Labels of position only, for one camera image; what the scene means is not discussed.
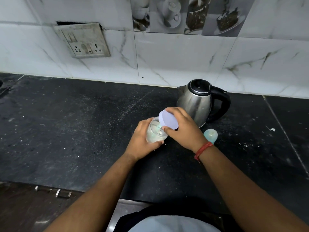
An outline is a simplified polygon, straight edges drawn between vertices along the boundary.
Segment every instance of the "black kettle handle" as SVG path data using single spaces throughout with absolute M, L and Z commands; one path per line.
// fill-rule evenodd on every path
M 216 113 L 210 113 L 207 119 L 207 123 L 213 122 L 221 118 L 227 110 L 230 108 L 231 100 L 230 96 L 226 91 L 218 87 L 211 87 L 211 99 L 212 99 L 212 108 L 213 108 L 213 99 L 218 99 L 222 101 L 221 108 Z

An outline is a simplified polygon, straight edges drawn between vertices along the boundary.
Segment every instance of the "lavender cap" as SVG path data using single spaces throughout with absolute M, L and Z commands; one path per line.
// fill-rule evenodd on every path
M 178 128 L 178 122 L 175 118 L 175 116 L 166 110 L 163 110 L 159 114 L 159 121 L 161 126 L 167 126 L 171 129 L 177 129 Z

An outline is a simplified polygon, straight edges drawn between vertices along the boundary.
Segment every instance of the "hand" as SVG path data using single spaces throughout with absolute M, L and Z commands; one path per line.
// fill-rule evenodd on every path
M 138 123 L 127 146 L 125 154 L 133 156 L 136 160 L 139 160 L 164 143 L 164 141 L 157 141 L 155 143 L 147 142 L 146 132 L 152 119 L 153 117 L 149 118 L 148 120 L 142 120 Z
M 172 113 L 178 121 L 178 131 L 163 126 L 164 132 L 177 141 L 184 148 L 196 153 L 207 141 L 191 116 L 181 107 L 168 107 L 165 109 Z

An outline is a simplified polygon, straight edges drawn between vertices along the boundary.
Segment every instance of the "red thread bracelet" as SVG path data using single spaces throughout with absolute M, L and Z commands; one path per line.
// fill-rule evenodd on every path
M 194 159 L 196 159 L 197 161 L 200 161 L 199 156 L 200 154 L 202 154 L 204 152 L 204 150 L 206 150 L 208 147 L 213 146 L 213 144 L 211 142 L 207 142 L 205 143 L 196 153 L 194 156 Z

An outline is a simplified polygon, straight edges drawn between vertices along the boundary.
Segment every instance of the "electric kettle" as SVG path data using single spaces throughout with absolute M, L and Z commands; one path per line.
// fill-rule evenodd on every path
M 180 91 L 177 106 L 182 107 L 199 128 L 206 122 L 218 120 L 230 108 L 231 100 L 228 93 L 212 86 L 208 81 L 195 79 L 177 89 Z M 211 112 L 214 99 L 222 101 L 221 108 L 216 113 Z

